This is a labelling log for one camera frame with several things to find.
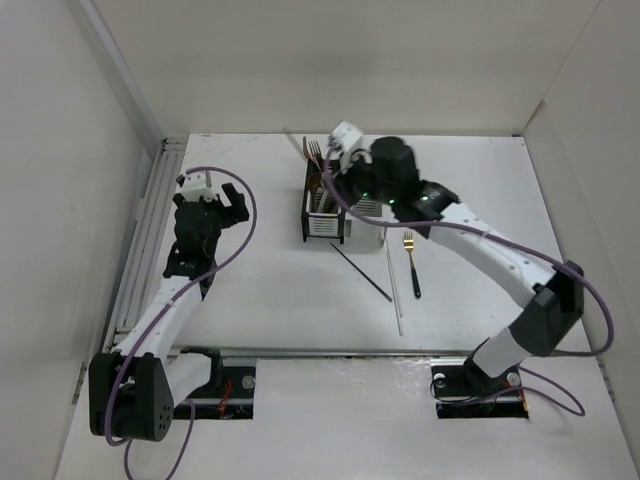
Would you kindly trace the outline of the black chopstick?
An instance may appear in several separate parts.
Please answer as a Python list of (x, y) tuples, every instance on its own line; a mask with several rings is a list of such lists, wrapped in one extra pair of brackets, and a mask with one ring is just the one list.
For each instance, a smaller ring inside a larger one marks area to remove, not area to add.
[(302, 148), (302, 145), (298, 142), (298, 140), (294, 136), (293, 132), (288, 127), (283, 127), (281, 132), (286, 137), (286, 139), (291, 144), (291, 146), (294, 148), (294, 150), (299, 155), (299, 157), (302, 159), (302, 161), (304, 163), (306, 163), (307, 162), (307, 158), (306, 158), (306, 156), (304, 154), (304, 150)]
[(386, 301), (393, 303), (392, 297), (367, 275), (354, 261), (352, 261), (339, 247), (330, 243), (330, 246), (356, 271), (358, 272)]

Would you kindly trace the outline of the aluminium rail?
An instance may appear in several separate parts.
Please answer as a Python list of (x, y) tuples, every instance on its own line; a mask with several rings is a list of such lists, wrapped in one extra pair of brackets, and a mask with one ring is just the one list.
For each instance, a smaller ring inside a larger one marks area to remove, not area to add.
[(222, 356), (234, 358), (407, 358), (407, 357), (462, 357), (469, 350), (416, 350), (416, 349), (296, 349), (296, 348), (259, 348), (259, 347), (220, 347)]

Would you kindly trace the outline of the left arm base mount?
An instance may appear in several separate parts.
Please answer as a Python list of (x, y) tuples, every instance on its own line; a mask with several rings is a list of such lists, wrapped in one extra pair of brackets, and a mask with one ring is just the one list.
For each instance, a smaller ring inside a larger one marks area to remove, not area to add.
[(254, 413), (256, 360), (225, 358), (218, 349), (185, 348), (170, 358), (165, 371), (173, 395), (173, 419), (188, 420), (188, 402), (196, 420), (251, 420)]

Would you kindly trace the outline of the white utensil rack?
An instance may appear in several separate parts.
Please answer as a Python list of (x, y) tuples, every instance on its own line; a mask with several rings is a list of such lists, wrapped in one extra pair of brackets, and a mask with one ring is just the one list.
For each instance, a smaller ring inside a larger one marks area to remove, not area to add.
[[(385, 207), (369, 198), (362, 198), (352, 210), (374, 221), (387, 221)], [(367, 251), (383, 246), (386, 228), (359, 220), (350, 213), (345, 214), (345, 244), (352, 250)]]

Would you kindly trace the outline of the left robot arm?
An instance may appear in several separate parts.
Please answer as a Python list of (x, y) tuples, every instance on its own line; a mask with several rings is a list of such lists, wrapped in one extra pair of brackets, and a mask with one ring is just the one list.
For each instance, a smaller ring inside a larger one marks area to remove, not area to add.
[(158, 442), (168, 433), (177, 407), (191, 393), (209, 397), (223, 387), (220, 353), (186, 347), (170, 355), (187, 320), (205, 300), (218, 268), (216, 249), (223, 230), (254, 223), (250, 192), (231, 183), (212, 192), (204, 175), (181, 179), (173, 197), (175, 240), (159, 290), (130, 333), (89, 365), (89, 425), (92, 434), (113, 441)]

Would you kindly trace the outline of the black utensil rack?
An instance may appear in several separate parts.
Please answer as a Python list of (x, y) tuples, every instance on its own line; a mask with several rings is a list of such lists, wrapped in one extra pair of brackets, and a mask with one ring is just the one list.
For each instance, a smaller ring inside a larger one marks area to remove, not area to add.
[(344, 211), (334, 202), (336, 209), (331, 213), (314, 212), (314, 197), (311, 196), (308, 190), (307, 181), (309, 177), (316, 172), (320, 171), (312, 161), (308, 160), (300, 213), (302, 240), (306, 242), (309, 238), (328, 239), (336, 240), (340, 244), (343, 244), (345, 241)]

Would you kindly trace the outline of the silver fork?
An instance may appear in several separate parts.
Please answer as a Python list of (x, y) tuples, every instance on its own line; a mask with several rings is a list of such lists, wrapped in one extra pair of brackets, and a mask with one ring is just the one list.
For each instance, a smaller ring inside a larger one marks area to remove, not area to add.
[(312, 162), (316, 165), (319, 171), (322, 171), (324, 160), (319, 143), (315, 140), (309, 140), (307, 142), (307, 146)]

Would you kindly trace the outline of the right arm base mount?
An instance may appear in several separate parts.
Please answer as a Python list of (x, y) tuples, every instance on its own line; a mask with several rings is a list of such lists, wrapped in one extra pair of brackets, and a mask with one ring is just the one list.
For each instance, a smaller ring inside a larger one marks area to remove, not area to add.
[(440, 362), (431, 366), (431, 376), (438, 419), (529, 418), (517, 366), (497, 378), (474, 380), (462, 364)]

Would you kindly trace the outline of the white chopstick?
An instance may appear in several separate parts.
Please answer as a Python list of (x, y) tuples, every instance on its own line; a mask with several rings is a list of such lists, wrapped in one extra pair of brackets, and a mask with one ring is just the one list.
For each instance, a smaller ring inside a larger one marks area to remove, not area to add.
[(392, 298), (393, 298), (393, 303), (394, 303), (394, 308), (395, 308), (397, 329), (398, 329), (399, 336), (402, 338), (402, 337), (404, 337), (404, 325), (403, 325), (403, 316), (404, 315), (403, 315), (403, 309), (402, 309), (401, 299), (400, 299), (400, 295), (399, 295), (399, 290), (398, 290), (398, 286), (397, 286), (396, 275), (395, 275), (395, 271), (394, 271), (391, 251), (390, 251), (390, 247), (389, 247), (389, 243), (388, 242), (385, 242), (385, 253), (386, 253), (386, 259), (387, 259), (387, 266), (388, 266), (388, 271), (389, 271), (391, 289), (392, 289)]

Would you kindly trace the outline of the brown wooden spoon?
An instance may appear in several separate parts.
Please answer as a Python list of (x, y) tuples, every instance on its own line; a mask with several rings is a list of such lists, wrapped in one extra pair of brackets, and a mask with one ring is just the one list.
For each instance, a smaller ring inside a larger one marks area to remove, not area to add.
[(322, 186), (322, 174), (320, 172), (316, 172), (312, 174), (307, 181), (307, 187), (312, 197), (316, 195), (318, 189), (321, 186)]

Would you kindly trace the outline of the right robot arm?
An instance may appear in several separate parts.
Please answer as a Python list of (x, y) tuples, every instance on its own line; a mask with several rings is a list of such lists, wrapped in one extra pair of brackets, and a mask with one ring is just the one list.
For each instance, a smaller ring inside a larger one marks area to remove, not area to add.
[(499, 285), (521, 307), (517, 318), (483, 341), (465, 360), (465, 386), (488, 393), (515, 365), (550, 355), (584, 310), (581, 268), (571, 262), (543, 263), (492, 233), (456, 195), (420, 176), (413, 149), (401, 138), (380, 137), (368, 148), (362, 137), (328, 140), (327, 178), (353, 206), (367, 198), (391, 208), (395, 219), (459, 255)]

